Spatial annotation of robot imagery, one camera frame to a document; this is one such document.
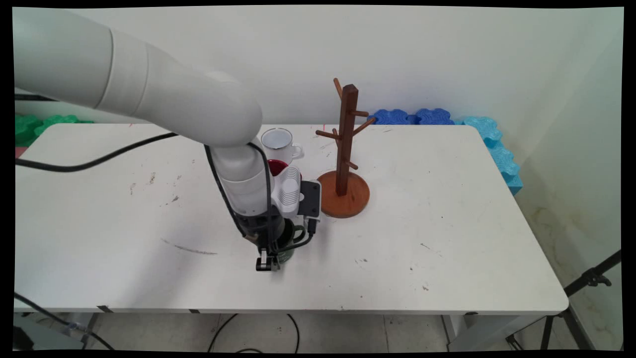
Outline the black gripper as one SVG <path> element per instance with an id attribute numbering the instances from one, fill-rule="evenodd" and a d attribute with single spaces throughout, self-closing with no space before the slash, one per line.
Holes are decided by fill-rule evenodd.
<path id="1" fill-rule="evenodd" d="M 288 218 L 282 217 L 279 210 L 272 206 L 272 217 L 267 221 L 266 211 L 248 217 L 238 214 L 237 222 L 243 229 L 246 239 L 257 246 L 256 270 L 273 271 L 280 269 L 279 250 L 293 243 L 295 225 Z"/>

